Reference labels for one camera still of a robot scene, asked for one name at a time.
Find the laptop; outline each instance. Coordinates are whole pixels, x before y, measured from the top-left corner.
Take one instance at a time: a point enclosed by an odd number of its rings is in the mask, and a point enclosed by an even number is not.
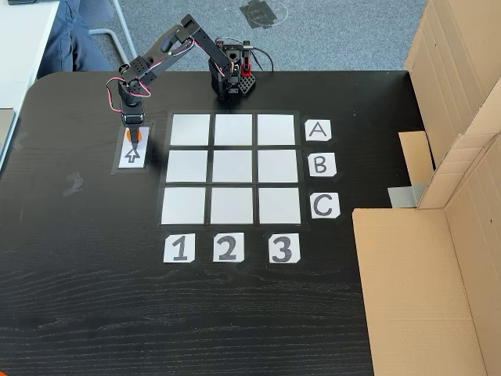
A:
[[[0,108],[0,157],[4,153],[7,135],[13,125],[14,114],[12,108]]]
[[[34,4],[35,2],[48,2],[52,0],[7,0],[9,5]]]

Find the arrow label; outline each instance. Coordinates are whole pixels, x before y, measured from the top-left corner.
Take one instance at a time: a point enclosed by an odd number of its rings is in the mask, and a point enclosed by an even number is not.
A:
[[[128,158],[128,163],[134,163],[135,159],[139,159],[141,156],[136,149],[132,148],[131,151],[125,154],[125,157]]]

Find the black cable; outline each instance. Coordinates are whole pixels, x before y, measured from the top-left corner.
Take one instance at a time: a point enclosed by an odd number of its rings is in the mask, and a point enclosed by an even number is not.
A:
[[[258,59],[258,56],[255,54],[254,51],[251,51],[250,53],[252,54],[252,57],[254,57],[254,61],[259,66],[259,69],[261,69],[263,71],[264,69],[263,69],[263,66],[261,65],[261,61],[259,61],[259,59]]]
[[[274,67],[274,65],[273,65],[273,59],[272,59],[272,57],[271,57],[271,56],[270,56],[270,55],[269,55],[266,51],[263,51],[262,49],[259,49],[258,47],[254,47],[254,49],[255,49],[256,51],[259,51],[259,52],[264,53],[264,54],[266,55],[266,57],[268,57],[269,62],[272,64],[272,72],[273,72],[273,71],[275,70],[275,67]]]
[[[231,38],[231,37],[217,37],[214,42],[218,43],[221,39],[229,39],[230,41],[235,41],[235,42],[239,42],[241,45],[243,44],[242,41],[238,40],[238,39],[235,39],[235,38]]]

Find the wood grain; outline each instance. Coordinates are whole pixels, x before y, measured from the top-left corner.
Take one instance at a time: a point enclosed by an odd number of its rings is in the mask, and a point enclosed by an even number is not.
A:
[[[409,185],[398,132],[422,130],[406,72],[257,74],[248,100],[219,103],[207,72],[151,87],[147,174],[112,175],[119,118],[111,73],[54,74],[29,91],[0,175],[0,370],[12,375],[373,374],[351,211],[389,207]],[[168,113],[300,111],[330,119],[342,215],[301,227],[301,260],[269,264],[267,230],[245,233],[245,260],[212,262],[214,229],[196,260],[162,263],[158,194]],[[67,176],[83,188],[67,197]]]

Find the white table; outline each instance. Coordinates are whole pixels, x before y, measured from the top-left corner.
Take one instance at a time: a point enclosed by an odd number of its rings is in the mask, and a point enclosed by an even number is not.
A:
[[[14,125],[26,92],[37,77],[58,5],[59,2],[9,5],[7,0],[0,0],[0,108],[16,111]],[[7,135],[7,145],[14,128]],[[0,156],[0,168],[4,156],[5,153]]]

